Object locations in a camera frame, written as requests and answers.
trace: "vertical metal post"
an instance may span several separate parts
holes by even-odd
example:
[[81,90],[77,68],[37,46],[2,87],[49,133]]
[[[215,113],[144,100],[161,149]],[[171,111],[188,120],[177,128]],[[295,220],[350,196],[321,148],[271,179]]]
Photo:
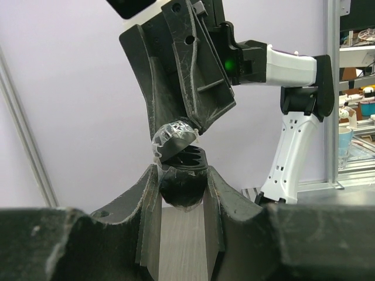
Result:
[[30,160],[30,165],[35,175],[40,192],[48,207],[57,207],[59,205],[53,192],[46,170],[43,166],[41,157],[35,145],[25,114],[22,111],[19,98],[17,97],[15,87],[12,84],[11,77],[5,62],[5,58],[0,47],[0,92],[3,93],[5,101],[11,112],[19,137]]
[[340,59],[340,1],[325,0],[325,47],[332,61],[335,107],[330,117],[325,119],[325,165],[326,181],[338,181],[339,147],[339,59]]

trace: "green led indicator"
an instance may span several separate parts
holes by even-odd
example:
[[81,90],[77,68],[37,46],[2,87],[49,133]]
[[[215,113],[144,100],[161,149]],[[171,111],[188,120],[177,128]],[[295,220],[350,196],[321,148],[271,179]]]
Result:
[[226,71],[233,71],[234,68],[236,67],[236,64],[234,63],[233,60],[227,60],[224,66],[225,66]]

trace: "cup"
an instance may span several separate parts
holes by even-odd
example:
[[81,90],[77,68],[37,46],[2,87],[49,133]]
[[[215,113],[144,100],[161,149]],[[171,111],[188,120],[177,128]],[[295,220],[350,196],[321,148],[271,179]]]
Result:
[[339,128],[339,170],[346,167],[354,132],[350,128]]

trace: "white wall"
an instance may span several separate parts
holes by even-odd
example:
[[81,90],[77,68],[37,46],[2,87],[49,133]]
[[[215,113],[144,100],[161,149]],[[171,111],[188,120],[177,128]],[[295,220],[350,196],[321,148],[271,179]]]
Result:
[[[223,0],[238,41],[323,53],[323,0]],[[145,103],[105,0],[0,0],[0,43],[62,205],[92,211],[151,162]],[[236,87],[238,106],[201,137],[237,189],[260,186],[281,127],[279,88]],[[304,180],[323,179],[323,129]]]
[[45,202],[0,90],[0,208],[43,206]]

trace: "floor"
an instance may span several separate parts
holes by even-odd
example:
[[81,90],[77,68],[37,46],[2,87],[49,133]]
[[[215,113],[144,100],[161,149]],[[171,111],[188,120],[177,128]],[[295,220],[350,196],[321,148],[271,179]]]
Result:
[[[249,189],[244,194],[253,200],[256,192]],[[302,192],[298,204],[375,205],[375,184]],[[207,280],[202,205],[187,214],[163,208],[159,280]]]

